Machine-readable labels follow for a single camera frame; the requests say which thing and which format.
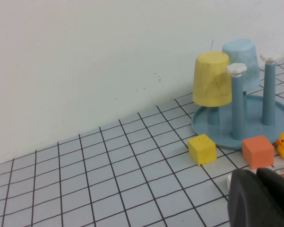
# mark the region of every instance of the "white peg cap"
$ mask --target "white peg cap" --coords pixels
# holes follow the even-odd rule
[[[227,176],[227,188],[228,188],[228,191],[230,190],[230,184],[231,184],[231,174]]]
[[[241,74],[247,70],[247,66],[244,63],[233,63],[227,66],[227,72],[231,74]]]
[[[277,54],[277,53],[268,53],[268,54],[261,54],[260,55],[260,58],[263,60],[263,61],[267,61],[267,62],[275,62],[277,60],[280,59],[280,54]]]

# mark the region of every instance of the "orange cube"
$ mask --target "orange cube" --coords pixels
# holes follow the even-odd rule
[[[251,169],[274,164],[274,147],[265,136],[243,140],[242,155]]]

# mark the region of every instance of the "black object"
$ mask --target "black object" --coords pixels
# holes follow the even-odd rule
[[[231,227],[284,227],[284,178],[267,168],[232,172]]]

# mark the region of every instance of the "blue cup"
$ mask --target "blue cup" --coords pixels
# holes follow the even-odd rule
[[[260,85],[258,60],[255,44],[249,39],[237,39],[226,43],[223,52],[229,56],[230,64],[245,63],[247,71],[242,73],[244,92],[254,90]]]

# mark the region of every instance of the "yellow cup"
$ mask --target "yellow cup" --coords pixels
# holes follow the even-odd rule
[[[218,107],[231,102],[229,57],[223,52],[207,52],[197,57],[194,69],[193,101],[201,106]]]

